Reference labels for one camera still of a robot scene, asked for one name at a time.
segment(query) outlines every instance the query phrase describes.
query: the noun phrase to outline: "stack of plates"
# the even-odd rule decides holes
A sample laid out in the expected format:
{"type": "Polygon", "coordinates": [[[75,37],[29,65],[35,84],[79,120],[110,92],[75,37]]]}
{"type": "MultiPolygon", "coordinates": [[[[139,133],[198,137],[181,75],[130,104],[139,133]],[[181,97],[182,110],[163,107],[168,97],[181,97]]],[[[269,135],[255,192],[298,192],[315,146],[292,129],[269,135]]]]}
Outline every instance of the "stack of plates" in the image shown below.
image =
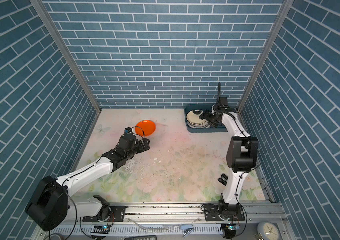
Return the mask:
{"type": "Polygon", "coordinates": [[[187,125],[191,128],[209,128],[210,125],[208,124],[206,119],[199,119],[199,116],[202,113],[202,110],[192,110],[188,112],[186,115],[187,125]]]}

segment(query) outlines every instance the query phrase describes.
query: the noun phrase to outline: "blue brick wallpaper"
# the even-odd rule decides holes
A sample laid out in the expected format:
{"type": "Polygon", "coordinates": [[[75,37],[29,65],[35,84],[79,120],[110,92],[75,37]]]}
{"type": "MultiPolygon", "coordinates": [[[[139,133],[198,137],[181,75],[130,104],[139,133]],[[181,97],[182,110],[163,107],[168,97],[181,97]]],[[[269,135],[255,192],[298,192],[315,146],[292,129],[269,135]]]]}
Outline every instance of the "blue brick wallpaper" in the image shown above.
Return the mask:
{"type": "Polygon", "coordinates": [[[340,240],[340,0],[295,0],[245,104],[297,239],[340,240]]]}
{"type": "Polygon", "coordinates": [[[283,0],[43,1],[102,108],[237,106],[283,0]]]}
{"type": "Polygon", "coordinates": [[[95,111],[28,0],[0,1],[0,240],[29,239],[38,181],[67,173],[95,111]]]}

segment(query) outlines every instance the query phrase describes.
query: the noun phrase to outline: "orange plate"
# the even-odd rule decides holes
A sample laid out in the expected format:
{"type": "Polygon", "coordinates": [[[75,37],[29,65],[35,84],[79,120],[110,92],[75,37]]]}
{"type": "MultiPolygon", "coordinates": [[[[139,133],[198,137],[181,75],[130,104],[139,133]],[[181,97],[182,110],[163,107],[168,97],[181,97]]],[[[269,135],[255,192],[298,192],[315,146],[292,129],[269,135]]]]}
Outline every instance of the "orange plate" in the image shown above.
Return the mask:
{"type": "Polygon", "coordinates": [[[135,127],[135,133],[143,136],[143,132],[139,127],[141,127],[145,132],[145,137],[151,135],[155,131],[155,123],[151,120],[143,120],[137,123],[137,127],[135,127]]]}

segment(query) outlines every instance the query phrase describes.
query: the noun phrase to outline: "white plate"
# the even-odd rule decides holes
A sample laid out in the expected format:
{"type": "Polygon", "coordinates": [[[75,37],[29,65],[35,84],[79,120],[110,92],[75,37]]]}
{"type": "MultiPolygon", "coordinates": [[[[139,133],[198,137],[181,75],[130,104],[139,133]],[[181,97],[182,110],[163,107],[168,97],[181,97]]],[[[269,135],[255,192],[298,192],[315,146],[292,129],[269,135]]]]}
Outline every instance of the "white plate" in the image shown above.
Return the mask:
{"type": "Polygon", "coordinates": [[[191,125],[191,126],[193,126],[193,127],[205,127],[205,126],[207,126],[208,125],[208,122],[206,121],[206,122],[204,122],[204,123],[202,123],[202,124],[193,124],[193,123],[191,123],[191,122],[187,122],[189,125],[191,125]]]}
{"type": "Polygon", "coordinates": [[[191,128],[209,128],[209,127],[210,127],[209,124],[206,124],[206,125],[200,127],[200,126],[193,126],[193,125],[191,125],[190,123],[187,123],[187,126],[189,126],[189,127],[191,127],[191,128]]]}
{"type": "Polygon", "coordinates": [[[202,120],[202,119],[199,119],[199,116],[201,116],[201,114],[203,113],[203,111],[199,110],[200,111],[200,114],[194,114],[193,111],[190,111],[186,114],[186,120],[191,123],[191,124],[194,124],[194,125],[202,125],[204,123],[207,122],[206,119],[202,120]]]}

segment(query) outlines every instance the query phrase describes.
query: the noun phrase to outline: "black motor housing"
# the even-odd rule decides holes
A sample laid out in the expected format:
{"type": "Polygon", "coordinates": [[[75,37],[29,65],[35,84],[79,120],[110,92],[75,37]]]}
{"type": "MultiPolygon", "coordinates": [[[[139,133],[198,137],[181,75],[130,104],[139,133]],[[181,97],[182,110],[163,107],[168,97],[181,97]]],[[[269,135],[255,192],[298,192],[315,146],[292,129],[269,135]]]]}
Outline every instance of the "black motor housing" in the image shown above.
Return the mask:
{"type": "Polygon", "coordinates": [[[67,206],[65,189],[47,176],[38,183],[25,212],[43,231],[50,231],[65,219],[67,206]]]}
{"type": "Polygon", "coordinates": [[[256,137],[231,137],[226,154],[227,166],[233,172],[250,172],[257,164],[258,139],[256,137]],[[241,151],[245,146],[248,151],[241,151]]]}

